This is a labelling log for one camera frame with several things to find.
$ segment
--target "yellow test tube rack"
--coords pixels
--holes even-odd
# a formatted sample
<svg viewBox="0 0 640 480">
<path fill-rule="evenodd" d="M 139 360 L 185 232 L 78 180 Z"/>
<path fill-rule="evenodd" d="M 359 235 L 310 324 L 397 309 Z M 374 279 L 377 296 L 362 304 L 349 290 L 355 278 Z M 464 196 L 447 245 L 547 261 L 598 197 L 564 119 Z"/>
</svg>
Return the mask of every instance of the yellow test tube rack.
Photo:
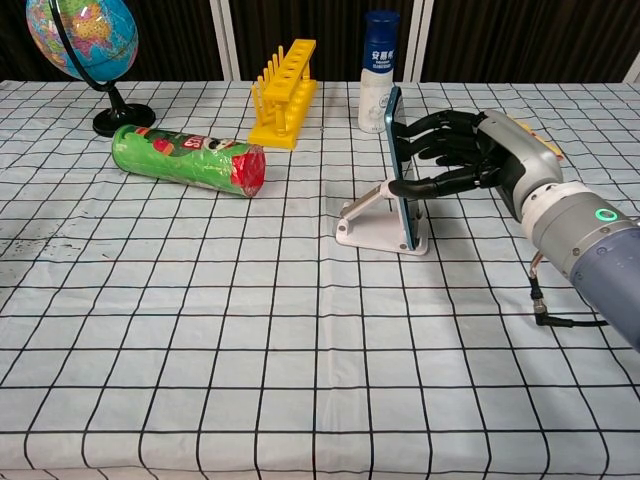
<svg viewBox="0 0 640 480">
<path fill-rule="evenodd" d="M 251 86 L 256 124 L 249 133 L 249 143 L 295 148 L 316 89 L 309 68 L 315 48 L 315 40 L 297 39 L 286 57 L 282 46 L 273 54 L 263 75 L 258 76 L 258 84 Z"/>
</svg>

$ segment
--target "black globe base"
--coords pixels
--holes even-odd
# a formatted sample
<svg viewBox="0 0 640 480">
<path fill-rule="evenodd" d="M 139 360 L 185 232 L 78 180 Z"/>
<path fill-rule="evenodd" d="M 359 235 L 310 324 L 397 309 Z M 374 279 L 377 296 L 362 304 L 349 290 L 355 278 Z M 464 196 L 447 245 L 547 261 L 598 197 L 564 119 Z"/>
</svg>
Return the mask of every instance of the black globe base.
<svg viewBox="0 0 640 480">
<path fill-rule="evenodd" d="M 100 112 L 93 119 L 93 130 L 100 136 L 113 137 L 123 125 L 150 127 L 156 121 L 156 114 L 147 105 L 130 103 L 119 108 L 110 108 Z"/>
</svg>

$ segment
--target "globe stand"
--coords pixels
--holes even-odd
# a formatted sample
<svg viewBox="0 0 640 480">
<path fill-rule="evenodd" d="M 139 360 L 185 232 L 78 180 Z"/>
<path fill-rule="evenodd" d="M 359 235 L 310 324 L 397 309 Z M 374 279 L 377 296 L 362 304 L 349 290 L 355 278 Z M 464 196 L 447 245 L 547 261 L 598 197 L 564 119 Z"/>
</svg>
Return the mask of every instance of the globe stand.
<svg viewBox="0 0 640 480">
<path fill-rule="evenodd" d="M 93 130 L 103 137 L 113 137 L 113 134 L 123 125 L 150 127 L 156 121 L 156 115 L 147 105 L 139 103 L 125 103 L 118 89 L 113 85 L 107 90 L 111 108 L 100 112 L 93 119 Z"/>
<path fill-rule="evenodd" d="M 138 127 L 150 127 L 153 125 L 153 122 L 156 121 L 156 114 L 150 107 L 139 103 L 125 103 L 122 95 L 120 95 L 120 92 L 116 88 L 114 80 L 102 85 L 96 82 L 87 73 L 73 50 L 71 41 L 65 31 L 64 24 L 62 23 L 62 17 L 60 16 L 58 0 L 49 0 L 49 7 L 51 8 L 51 16 L 56 28 L 58 29 L 60 40 L 62 41 L 73 66 L 76 68 L 82 79 L 87 82 L 91 88 L 98 92 L 107 92 L 109 95 L 111 108 L 100 112 L 96 118 L 93 119 L 93 130 L 103 137 L 113 137 L 116 130 L 123 125 L 135 125 Z"/>
</svg>

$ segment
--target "green indicator light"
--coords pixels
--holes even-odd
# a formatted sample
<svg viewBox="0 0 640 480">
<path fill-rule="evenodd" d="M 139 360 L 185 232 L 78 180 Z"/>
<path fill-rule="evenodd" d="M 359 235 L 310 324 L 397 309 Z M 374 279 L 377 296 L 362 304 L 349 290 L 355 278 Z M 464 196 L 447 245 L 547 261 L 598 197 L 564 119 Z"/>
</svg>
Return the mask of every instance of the green indicator light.
<svg viewBox="0 0 640 480">
<path fill-rule="evenodd" d="M 608 208 L 596 210 L 596 218 L 603 222 L 613 222 L 618 219 L 618 214 Z"/>
</svg>

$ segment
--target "white phone stand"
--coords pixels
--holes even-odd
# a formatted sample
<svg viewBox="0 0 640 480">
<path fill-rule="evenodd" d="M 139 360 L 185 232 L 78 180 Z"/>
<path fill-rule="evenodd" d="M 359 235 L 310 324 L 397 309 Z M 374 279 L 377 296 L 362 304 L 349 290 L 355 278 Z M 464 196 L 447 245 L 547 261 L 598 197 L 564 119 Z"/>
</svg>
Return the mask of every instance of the white phone stand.
<svg viewBox="0 0 640 480">
<path fill-rule="evenodd" d="M 411 219 L 414 222 L 416 233 L 416 248 L 410 250 L 402 222 L 400 198 L 389 191 L 390 181 L 386 180 L 358 200 L 344 204 L 336 229 L 336 241 L 350 247 L 405 255 L 424 255 L 429 249 L 427 218 L 418 208 L 415 217 Z M 385 212 L 371 208 L 384 199 L 395 199 L 397 202 L 396 211 Z"/>
</svg>

